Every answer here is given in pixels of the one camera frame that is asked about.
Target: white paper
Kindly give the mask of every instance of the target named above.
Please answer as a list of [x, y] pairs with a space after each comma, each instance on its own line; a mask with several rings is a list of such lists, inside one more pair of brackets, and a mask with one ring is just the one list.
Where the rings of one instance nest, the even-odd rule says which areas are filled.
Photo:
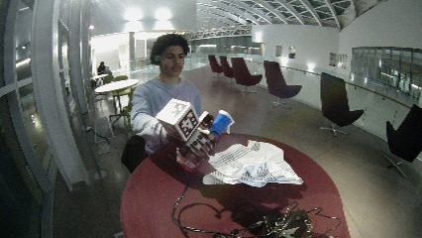
[[232, 145], [211, 156], [216, 171], [204, 177], [204, 184], [245, 183], [262, 187], [269, 182], [302, 184], [284, 160], [284, 151], [269, 143], [249, 141], [248, 146]]

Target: red chair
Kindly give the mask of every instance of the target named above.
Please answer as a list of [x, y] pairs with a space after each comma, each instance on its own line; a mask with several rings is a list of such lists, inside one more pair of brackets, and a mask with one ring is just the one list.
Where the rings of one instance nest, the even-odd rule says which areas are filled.
[[262, 74], [250, 74], [244, 58], [232, 58], [232, 68], [236, 83], [245, 86], [245, 90], [240, 90], [240, 92], [244, 92], [245, 95], [248, 93], [256, 93], [256, 91], [248, 91], [248, 86], [253, 86], [260, 83]]
[[215, 55], [209, 55], [209, 62], [211, 62], [211, 70], [217, 73], [217, 77], [223, 73], [223, 67], [220, 66]]
[[229, 84], [233, 84], [233, 81], [232, 81], [232, 79], [234, 78], [233, 68], [228, 64], [225, 56], [220, 56], [220, 63], [223, 67], [224, 76], [229, 78]]
[[285, 102], [281, 102], [281, 98], [294, 97], [301, 89], [302, 85], [288, 85], [280, 63], [277, 61], [264, 61], [265, 78], [269, 94], [278, 97], [278, 102], [272, 102], [274, 106], [286, 106]]

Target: reflective floor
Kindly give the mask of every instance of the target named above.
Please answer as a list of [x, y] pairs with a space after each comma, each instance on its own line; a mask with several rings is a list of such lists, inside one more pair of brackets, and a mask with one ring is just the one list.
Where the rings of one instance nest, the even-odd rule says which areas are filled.
[[[128, 73], [140, 82], [157, 72], [152, 68]], [[348, 126], [349, 135], [334, 138], [321, 126], [330, 126], [318, 109], [296, 100], [286, 100], [292, 110], [274, 107], [277, 100], [265, 88], [253, 86], [257, 93], [244, 95], [234, 90], [229, 79], [204, 66], [187, 70], [184, 78], [199, 87], [204, 110], [216, 114], [228, 111], [236, 121], [230, 131], [262, 136], [293, 146], [313, 158], [332, 176], [342, 196], [352, 238], [418, 238], [422, 234], [422, 162], [410, 168], [404, 164], [405, 178], [388, 169], [386, 142], [372, 134]], [[92, 130], [84, 132], [89, 145], [84, 148], [84, 162], [91, 174], [89, 184], [77, 184], [69, 191], [61, 176], [57, 178], [55, 201], [55, 237], [119, 237], [120, 195], [129, 173], [120, 163], [125, 141], [131, 133], [120, 119], [111, 133], [107, 115], [113, 114], [112, 99], [95, 102], [87, 119]], [[107, 140], [95, 133], [111, 137]]]

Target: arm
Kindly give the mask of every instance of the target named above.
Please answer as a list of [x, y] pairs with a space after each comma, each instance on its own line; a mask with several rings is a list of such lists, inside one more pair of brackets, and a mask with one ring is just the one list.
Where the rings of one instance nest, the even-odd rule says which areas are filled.
[[155, 92], [148, 90], [144, 85], [140, 85], [133, 92], [131, 112], [132, 130], [153, 145], [164, 145], [168, 143], [168, 132], [153, 116], [151, 101], [153, 96]]

